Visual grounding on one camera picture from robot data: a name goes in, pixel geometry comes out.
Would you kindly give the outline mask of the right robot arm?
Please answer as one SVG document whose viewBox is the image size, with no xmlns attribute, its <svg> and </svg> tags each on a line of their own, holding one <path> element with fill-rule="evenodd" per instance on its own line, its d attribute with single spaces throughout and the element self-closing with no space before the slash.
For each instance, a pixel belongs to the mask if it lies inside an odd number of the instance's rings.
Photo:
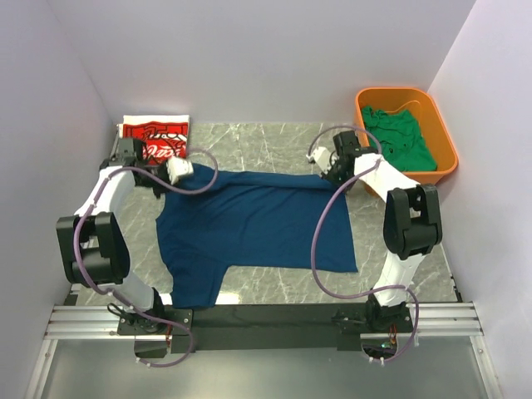
<svg viewBox="0 0 532 399">
<path fill-rule="evenodd" d="M 423 259 L 441 242 L 437 188 L 408 178 L 378 149 L 361 146 L 355 131 L 337 133 L 333 144 L 334 151 L 320 146 L 308 153 L 322 178 L 343 191 L 361 180 L 385 203 L 382 232 L 387 256 L 364 314 L 372 331 L 386 331 L 409 315 L 406 289 Z"/>
</svg>

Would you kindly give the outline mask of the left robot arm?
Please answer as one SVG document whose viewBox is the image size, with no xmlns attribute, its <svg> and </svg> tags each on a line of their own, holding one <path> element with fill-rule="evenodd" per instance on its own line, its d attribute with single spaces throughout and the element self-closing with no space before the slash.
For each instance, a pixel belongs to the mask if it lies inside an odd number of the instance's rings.
<svg viewBox="0 0 532 399">
<path fill-rule="evenodd" d="M 149 186 L 145 143 L 119 139 L 115 152 L 101 165 L 89 198 L 71 216 L 56 224 L 57 239 L 67 281 L 109 295 L 124 308 L 108 310 L 144 332 L 160 332 L 166 323 L 165 305 L 158 291 L 131 268 L 131 257 L 116 220 L 116 212 L 136 185 Z"/>
</svg>

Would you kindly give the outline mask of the dark blue t-shirt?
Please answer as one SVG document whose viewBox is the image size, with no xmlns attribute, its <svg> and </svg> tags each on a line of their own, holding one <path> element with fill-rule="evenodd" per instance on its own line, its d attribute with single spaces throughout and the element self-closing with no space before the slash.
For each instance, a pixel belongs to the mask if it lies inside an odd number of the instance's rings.
<svg viewBox="0 0 532 399">
<path fill-rule="evenodd" d="M 328 206 L 337 188 L 318 175 L 215 173 L 196 164 L 180 186 L 189 193 L 165 194 L 156 220 L 176 308 L 213 307 L 231 266 L 310 268 L 313 234 L 326 208 L 314 262 L 328 272 L 357 271 L 345 196 Z"/>
</svg>

